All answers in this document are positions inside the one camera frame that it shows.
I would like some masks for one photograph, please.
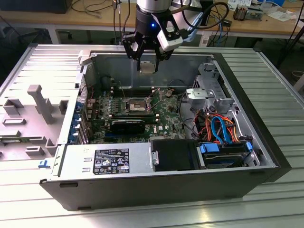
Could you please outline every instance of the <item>workbench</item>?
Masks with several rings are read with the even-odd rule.
[[[86,0],[86,5],[100,3],[99,0]],[[302,1],[296,3],[290,3],[285,1],[283,7],[297,8],[302,6]],[[110,0],[102,5],[91,7],[90,9],[100,9],[102,7],[111,5]],[[134,31],[135,27],[135,3],[131,3],[131,15],[126,24],[126,31]],[[75,4],[75,9],[84,10],[81,2]],[[53,44],[59,44],[60,38],[58,36],[58,29],[76,29],[76,30],[99,30],[99,31],[113,31],[113,8],[106,8],[101,12],[102,18],[97,18],[86,13],[76,12],[69,9],[66,14],[52,14],[52,13],[37,13],[37,12],[8,12],[0,11],[1,16],[11,23],[14,27],[26,27],[26,28],[42,28],[49,31]],[[122,3],[121,5],[122,24],[128,13],[128,4]],[[116,31],[119,31],[118,24],[118,12],[116,12]],[[295,27],[295,20],[288,20],[281,22],[267,15],[264,15],[262,21],[237,21],[233,20],[233,11],[230,11],[228,20],[232,21],[231,30],[229,36],[235,37],[255,37],[255,38],[284,38],[288,39],[292,34]],[[0,26],[7,26],[4,22],[0,22]],[[202,35],[200,46],[205,46],[209,37],[214,35],[218,27],[212,27],[207,30],[199,31],[198,34]],[[298,27],[295,30],[295,35],[300,30]]]
[[[0,88],[0,105],[18,85],[60,84],[50,100],[69,100],[82,50],[101,45],[29,47]],[[133,208],[67,211],[39,186],[51,169],[39,160],[0,162],[0,227],[302,227],[304,222],[304,100],[261,52],[251,48],[182,47],[221,53],[293,169],[244,198]]]

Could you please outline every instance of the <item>desk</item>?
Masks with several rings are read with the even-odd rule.
[[[99,3],[99,0],[86,0],[86,5]],[[302,1],[296,3],[285,2],[283,7],[300,7]],[[102,5],[111,5],[110,0]],[[133,31],[135,27],[135,3],[131,3],[131,15],[126,24],[126,31]],[[92,9],[98,9],[100,6],[94,6]],[[83,10],[83,4],[77,3],[76,9]],[[128,13],[127,3],[122,3],[122,24]],[[0,11],[3,18],[11,23],[14,27],[26,28],[42,28],[47,29],[51,36],[53,44],[59,44],[57,29],[78,29],[78,30],[101,30],[113,31],[113,8],[109,7],[101,11],[102,18],[93,17],[86,13],[76,12],[69,9],[66,14],[52,14],[52,13],[34,13],[34,12],[8,12]],[[233,20],[233,11],[229,12],[228,20],[232,21],[230,36],[237,37],[257,37],[257,38],[289,38],[291,35],[295,21],[289,20],[281,22],[267,15],[263,16],[262,21],[237,21]],[[0,26],[6,26],[4,22],[0,22]],[[116,17],[116,26],[118,26],[118,16]],[[204,31],[199,31],[198,34],[202,35],[201,46],[206,43],[209,36],[214,34],[218,27],[213,27]]]

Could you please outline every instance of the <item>slotted aluminum surface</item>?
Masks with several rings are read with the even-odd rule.
[[[24,57],[26,64],[21,62],[23,71],[16,71],[15,82],[26,83],[25,77],[48,76],[53,70],[53,80],[72,83],[80,70],[76,64],[80,50],[99,48],[105,47],[39,45]],[[194,49],[222,53],[293,167],[289,173],[275,183],[258,186],[242,199],[74,212],[63,209],[38,185],[49,172],[39,170],[38,161],[4,161],[0,162],[0,220],[4,220],[0,226],[303,227],[303,100],[268,60],[252,49],[185,48]]]

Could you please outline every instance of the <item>green circuit board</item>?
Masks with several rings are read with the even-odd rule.
[[[119,118],[120,115],[125,115],[128,112],[125,109],[126,101],[131,103],[130,100],[136,101],[139,98],[113,98],[109,92],[102,92],[99,97],[94,99],[94,103],[90,105],[90,108],[92,108],[90,123],[93,132],[90,143],[142,143],[149,142],[151,139],[185,138],[183,124],[179,118],[179,114],[176,112],[178,107],[177,95],[167,97],[165,95],[167,92],[167,89],[157,90],[153,97],[148,100],[147,104],[149,108],[147,108],[147,111],[139,112],[150,114],[150,116],[142,115],[142,118],[132,117],[132,113],[129,112],[130,119],[142,119],[146,123],[150,119],[157,119],[157,121],[152,124],[146,124],[144,133],[142,134],[124,135],[115,135],[111,132],[110,123],[112,118],[110,115],[115,113],[116,118]]]

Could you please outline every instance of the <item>floor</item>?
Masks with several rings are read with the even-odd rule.
[[[16,28],[19,34],[26,34],[35,31],[29,28]],[[67,34],[60,34],[62,44],[88,44],[86,31],[71,30],[72,39],[68,38]],[[46,33],[38,36],[32,35],[18,41],[18,34],[10,29],[5,29],[6,37],[0,38],[0,83],[5,80],[9,72],[15,66],[24,50],[27,47],[26,43],[51,43]],[[110,31],[91,31],[92,40],[90,44],[113,44],[114,32]],[[185,46],[198,46],[200,36],[197,35],[193,42],[185,43]],[[239,48],[248,48],[252,44],[253,38],[238,38],[237,46]],[[234,47],[236,44],[236,37],[229,37],[226,42],[219,44],[219,46]],[[256,48],[260,48],[262,52],[269,58],[272,63],[277,62],[277,58],[281,49],[285,45],[283,39],[267,39],[264,38],[255,44]],[[280,67],[280,72],[293,85],[296,80],[292,77],[293,71],[304,71],[304,46],[297,44],[293,51],[288,55]]]

